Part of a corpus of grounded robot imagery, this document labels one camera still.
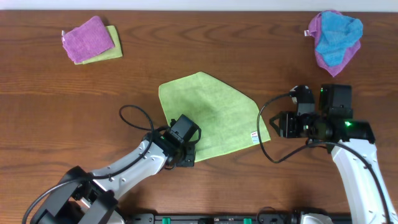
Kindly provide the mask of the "light green microfiber cloth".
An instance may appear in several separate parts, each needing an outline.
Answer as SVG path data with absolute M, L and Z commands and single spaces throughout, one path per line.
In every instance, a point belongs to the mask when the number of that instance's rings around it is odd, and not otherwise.
M 200 127 L 196 162 L 271 140 L 256 102 L 207 73 L 161 84 L 159 100 L 168 122 L 184 114 Z

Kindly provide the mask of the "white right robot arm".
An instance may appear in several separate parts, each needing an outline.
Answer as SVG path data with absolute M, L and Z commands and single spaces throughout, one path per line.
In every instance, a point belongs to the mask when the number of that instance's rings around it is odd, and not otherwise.
M 353 118 L 352 87 L 323 84 L 317 110 L 312 90 L 306 85 L 293 87 L 285 96 L 297 109 L 281 111 L 269 123 L 280 137 L 305 138 L 307 142 L 277 162 L 306 148 L 325 148 L 342 178 L 351 221 L 397 223 L 397 212 L 379 169 L 371 125 Z

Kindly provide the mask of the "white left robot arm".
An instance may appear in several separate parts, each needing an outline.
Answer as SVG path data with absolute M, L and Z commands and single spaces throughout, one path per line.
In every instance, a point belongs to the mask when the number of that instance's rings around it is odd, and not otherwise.
M 27 209 L 23 223 L 125 223 L 119 199 L 162 169 L 192 167 L 194 134 L 201 129 L 184 114 L 170 126 L 153 129 L 120 160 L 91 172 L 76 166 Z

